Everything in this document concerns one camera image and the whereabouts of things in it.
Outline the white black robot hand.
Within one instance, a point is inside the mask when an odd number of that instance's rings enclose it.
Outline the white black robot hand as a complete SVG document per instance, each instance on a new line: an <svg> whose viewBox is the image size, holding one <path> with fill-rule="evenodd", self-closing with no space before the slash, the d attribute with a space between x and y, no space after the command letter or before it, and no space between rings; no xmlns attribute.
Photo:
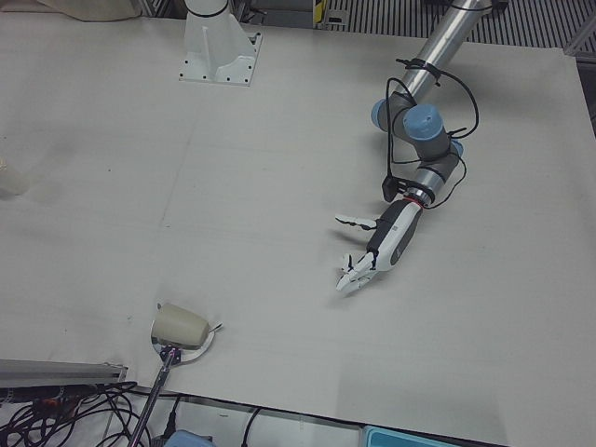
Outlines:
<svg viewBox="0 0 596 447"><path fill-rule="evenodd" d="M361 289L378 273L391 270L407 248L415 232L423 207L416 201L401 199L392 203L375 220L337 214L340 224L373 231L365 254L355 263L353 256L344 256L336 290L351 293Z"/></svg>

